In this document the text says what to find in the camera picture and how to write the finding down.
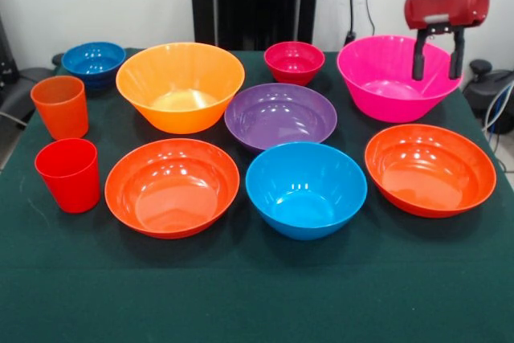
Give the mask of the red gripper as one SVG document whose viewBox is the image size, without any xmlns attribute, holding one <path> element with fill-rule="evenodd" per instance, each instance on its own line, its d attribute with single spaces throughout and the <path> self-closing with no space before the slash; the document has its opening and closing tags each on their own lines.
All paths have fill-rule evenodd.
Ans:
<svg viewBox="0 0 514 343">
<path fill-rule="evenodd" d="M 462 76 L 465 48 L 464 27 L 481 25 L 489 12 L 490 0 L 406 0 L 404 15 L 411 30 L 418 30 L 414 44 L 412 78 L 423 80 L 425 68 L 424 47 L 429 36 L 427 28 L 448 23 L 454 28 L 455 48 L 451 53 L 449 78 Z"/>
</svg>

